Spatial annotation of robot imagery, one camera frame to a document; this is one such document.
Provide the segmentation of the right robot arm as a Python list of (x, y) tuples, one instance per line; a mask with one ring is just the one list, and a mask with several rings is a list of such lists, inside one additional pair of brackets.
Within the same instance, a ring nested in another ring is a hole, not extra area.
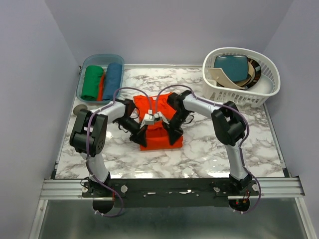
[(171, 93), (167, 98), (168, 105), (175, 114), (168, 122), (162, 122), (168, 133), (169, 143), (173, 145), (183, 136), (182, 124), (190, 113), (197, 113), (212, 120), (216, 138), (227, 152), (230, 175), (229, 189), (235, 195), (247, 190), (252, 176), (245, 168), (242, 142), (247, 138), (247, 121), (238, 111), (236, 104), (228, 101), (222, 105), (211, 100), (199, 98), (190, 90), (181, 94)]

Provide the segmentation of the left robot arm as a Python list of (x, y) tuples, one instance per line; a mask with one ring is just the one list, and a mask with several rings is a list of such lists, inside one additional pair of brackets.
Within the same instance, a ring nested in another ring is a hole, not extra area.
[(136, 105), (133, 100), (116, 99), (97, 110), (78, 112), (71, 136), (70, 145), (85, 159), (89, 179), (94, 182), (93, 190), (98, 196), (107, 196), (114, 192), (110, 184), (110, 172), (106, 168), (101, 154), (105, 142), (107, 126), (117, 123), (127, 130), (130, 141), (147, 146), (147, 126), (131, 118)]

